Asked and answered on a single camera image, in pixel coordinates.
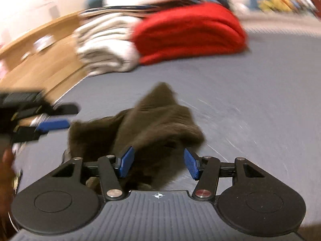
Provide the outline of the person left hand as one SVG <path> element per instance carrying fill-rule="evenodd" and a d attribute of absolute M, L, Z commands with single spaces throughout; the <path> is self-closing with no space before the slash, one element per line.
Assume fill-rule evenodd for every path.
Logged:
<path fill-rule="evenodd" d="M 12 148 L 9 147 L 1 158 L 1 240 L 8 240 L 12 236 L 8 213 L 14 197 L 14 188 L 12 186 L 16 176 L 12 167 L 14 159 Z"/>

